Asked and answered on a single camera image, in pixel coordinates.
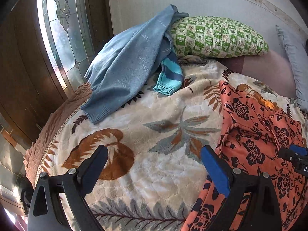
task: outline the brown ruffled fabric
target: brown ruffled fabric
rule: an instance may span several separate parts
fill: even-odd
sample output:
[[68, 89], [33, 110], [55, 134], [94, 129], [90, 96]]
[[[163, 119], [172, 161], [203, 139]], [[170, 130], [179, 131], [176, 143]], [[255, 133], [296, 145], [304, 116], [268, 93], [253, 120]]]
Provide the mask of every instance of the brown ruffled fabric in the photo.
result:
[[26, 176], [34, 186], [35, 176], [40, 164], [42, 155], [52, 137], [56, 134], [63, 122], [76, 110], [86, 99], [90, 97], [92, 90], [88, 82], [81, 85], [54, 113], [52, 113], [43, 127], [35, 143], [24, 156]]

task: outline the stained glass window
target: stained glass window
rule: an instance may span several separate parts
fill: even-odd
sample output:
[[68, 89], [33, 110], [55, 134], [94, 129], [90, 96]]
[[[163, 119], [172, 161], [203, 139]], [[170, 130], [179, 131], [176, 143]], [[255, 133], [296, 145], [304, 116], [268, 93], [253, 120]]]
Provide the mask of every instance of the stained glass window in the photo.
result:
[[84, 0], [37, 0], [38, 19], [48, 57], [69, 97], [86, 82], [94, 58]]

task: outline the bed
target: bed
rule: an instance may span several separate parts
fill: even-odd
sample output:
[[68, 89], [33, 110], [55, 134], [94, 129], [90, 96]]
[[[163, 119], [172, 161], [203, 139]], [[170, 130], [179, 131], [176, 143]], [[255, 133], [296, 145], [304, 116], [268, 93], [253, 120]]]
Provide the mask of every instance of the bed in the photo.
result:
[[[223, 122], [219, 81], [282, 108], [300, 121], [306, 144], [308, 125], [296, 100], [278, 95], [251, 77], [214, 59], [179, 60], [184, 82], [172, 96], [153, 91], [158, 74], [101, 123], [93, 125], [80, 106], [90, 97], [88, 83], [50, 116], [27, 151], [27, 177], [36, 185], [40, 172], [50, 176], [78, 167], [100, 144], [108, 161], [86, 201], [105, 230], [180, 230], [203, 188], [207, 172], [200, 161], [204, 145], [216, 147]], [[64, 211], [74, 229], [65, 195]]]

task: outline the sweater sleeve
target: sweater sleeve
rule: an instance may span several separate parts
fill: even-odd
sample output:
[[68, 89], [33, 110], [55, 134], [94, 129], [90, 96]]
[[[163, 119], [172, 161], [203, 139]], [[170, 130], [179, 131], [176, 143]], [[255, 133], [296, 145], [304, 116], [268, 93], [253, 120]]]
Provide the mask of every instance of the sweater sleeve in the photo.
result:
[[102, 49], [98, 55], [101, 61], [91, 64], [89, 82], [93, 93], [81, 109], [94, 124], [133, 98], [151, 71], [170, 53], [167, 44], [164, 54], [158, 55], [176, 10], [170, 5], [145, 24], [123, 32], [123, 36], [120, 33]]

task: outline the wooden door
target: wooden door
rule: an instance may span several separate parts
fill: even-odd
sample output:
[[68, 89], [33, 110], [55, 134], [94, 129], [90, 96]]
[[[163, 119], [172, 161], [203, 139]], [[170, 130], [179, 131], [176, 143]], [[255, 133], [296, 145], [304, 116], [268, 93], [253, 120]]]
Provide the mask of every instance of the wooden door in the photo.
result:
[[37, 0], [19, 0], [0, 26], [0, 113], [33, 142], [66, 98], [44, 46]]

